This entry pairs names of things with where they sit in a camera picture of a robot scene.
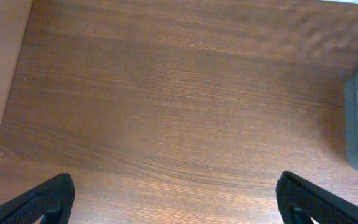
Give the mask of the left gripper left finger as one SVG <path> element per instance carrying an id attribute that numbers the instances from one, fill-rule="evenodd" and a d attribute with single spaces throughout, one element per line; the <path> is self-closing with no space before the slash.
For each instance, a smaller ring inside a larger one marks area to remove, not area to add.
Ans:
<path id="1" fill-rule="evenodd" d="M 67 224 L 75 187 L 68 173 L 61 173 L 0 205 L 0 224 L 41 223 Z"/>

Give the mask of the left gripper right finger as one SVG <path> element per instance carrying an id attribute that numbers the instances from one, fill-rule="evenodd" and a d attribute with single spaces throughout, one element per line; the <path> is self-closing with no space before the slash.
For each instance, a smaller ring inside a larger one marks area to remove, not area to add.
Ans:
<path id="1" fill-rule="evenodd" d="M 285 224 L 358 223 L 358 206 L 290 171 L 281 174 L 276 198 Z"/>

